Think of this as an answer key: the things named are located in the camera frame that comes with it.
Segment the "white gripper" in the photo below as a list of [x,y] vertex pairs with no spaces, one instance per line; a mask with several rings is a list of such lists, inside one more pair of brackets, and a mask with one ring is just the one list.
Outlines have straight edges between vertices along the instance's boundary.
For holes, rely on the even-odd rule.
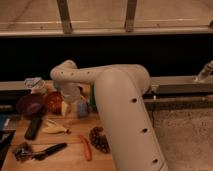
[[61,114],[66,116],[68,113],[68,104],[77,101],[80,98],[80,90],[77,85],[66,85],[62,87],[61,94],[63,100],[61,103]]

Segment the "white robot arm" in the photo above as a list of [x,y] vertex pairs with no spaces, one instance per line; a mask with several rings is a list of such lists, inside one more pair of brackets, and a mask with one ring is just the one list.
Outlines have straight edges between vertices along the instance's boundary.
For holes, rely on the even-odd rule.
[[94,85],[94,96],[117,171],[169,171],[143,95],[150,87],[148,71],[137,64],[79,69],[67,60],[54,67],[51,79],[65,100],[76,83]]

